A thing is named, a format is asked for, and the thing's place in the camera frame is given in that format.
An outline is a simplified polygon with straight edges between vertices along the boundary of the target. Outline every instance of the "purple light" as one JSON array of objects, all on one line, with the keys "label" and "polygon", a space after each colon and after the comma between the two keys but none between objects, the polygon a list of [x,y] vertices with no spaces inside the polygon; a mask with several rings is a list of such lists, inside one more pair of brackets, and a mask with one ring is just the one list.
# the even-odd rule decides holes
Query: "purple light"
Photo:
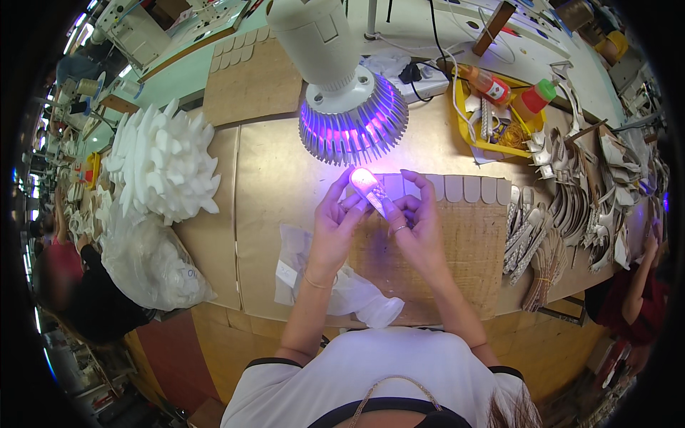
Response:
[{"label": "purple light", "polygon": [[375,75],[371,96],[347,112],[324,114],[305,101],[300,109],[300,137],[305,148],[321,161],[359,164],[387,153],[404,132],[408,109],[399,91]]}]

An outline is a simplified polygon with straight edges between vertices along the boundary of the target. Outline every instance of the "white thread spool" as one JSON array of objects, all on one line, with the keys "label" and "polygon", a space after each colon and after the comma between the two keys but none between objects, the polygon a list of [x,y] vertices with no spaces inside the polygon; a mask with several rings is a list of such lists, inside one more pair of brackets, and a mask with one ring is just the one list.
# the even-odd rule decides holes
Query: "white thread spool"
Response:
[{"label": "white thread spool", "polygon": [[133,96],[133,99],[137,99],[142,92],[143,86],[145,86],[145,84],[139,84],[132,80],[122,80],[119,88],[121,88],[121,90],[126,92],[128,95]]}]

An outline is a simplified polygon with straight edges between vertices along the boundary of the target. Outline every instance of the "green cap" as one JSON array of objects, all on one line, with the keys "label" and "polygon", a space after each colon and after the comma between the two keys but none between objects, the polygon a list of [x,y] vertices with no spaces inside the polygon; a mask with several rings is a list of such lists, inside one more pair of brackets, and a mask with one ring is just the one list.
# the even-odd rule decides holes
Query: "green cap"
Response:
[{"label": "green cap", "polygon": [[538,88],[538,94],[540,94],[540,96],[542,96],[546,100],[552,101],[554,97],[556,97],[555,86],[557,86],[558,84],[559,82],[556,80],[554,81],[554,83],[552,83],[547,79],[542,79],[536,85]]}]

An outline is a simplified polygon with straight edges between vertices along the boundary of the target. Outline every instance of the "gold necklace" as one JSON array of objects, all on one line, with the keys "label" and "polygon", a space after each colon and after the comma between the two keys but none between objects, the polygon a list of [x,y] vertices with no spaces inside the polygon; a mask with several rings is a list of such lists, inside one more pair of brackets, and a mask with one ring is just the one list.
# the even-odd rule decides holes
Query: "gold necklace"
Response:
[{"label": "gold necklace", "polygon": [[433,406],[435,406],[435,408],[438,412],[441,412],[443,410],[443,408],[438,404],[438,401],[435,399],[433,394],[431,394],[430,391],[427,390],[426,387],[421,385],[418,381],[413,380],[409,376],[391,375],[391,376],[384,377],[383,379],[381,379],[378,382],[373,384],[371,389],[366,393],[366,396],[364,397],[362,402],[359,403],[359,406],[357,406],[357,411],[354,412],[354,416],[352,416],[352,421],[350,421],[350,423],[349,423],[349,428],[354,428],[354,426],[357,424],[357,420],[359,420],[359,416],[361,416],[362,410],[364,409],[364,406],[366,405],[366,403],[369,402],[369,398],[371,398],[371,394],[373,393],[373,389],[375,387],[377,387],[379,385],[379,383],[381,383],[385,380],[388,380],[388,379],[405,379],[405,380],[413,383],[414,385],[419,387],[419,389],[423,392],[423,394],[425,394],[426,397],[428,397],[428,399],[430,400],[431,403],[433,403]]}]

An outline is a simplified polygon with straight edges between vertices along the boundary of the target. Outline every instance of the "red bottle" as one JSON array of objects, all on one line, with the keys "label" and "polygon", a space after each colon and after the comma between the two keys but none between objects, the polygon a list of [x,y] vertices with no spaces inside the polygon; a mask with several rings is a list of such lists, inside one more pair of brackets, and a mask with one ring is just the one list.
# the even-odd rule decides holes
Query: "red bottle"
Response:
[{"label": "red bottle", "polygon": [[502,79],[478,67],[463,66],[461,64],[458,66],[462,71],[462,77],[482,92],[490,102],[495,104],[506,104],[509,102],[512,90]]}]

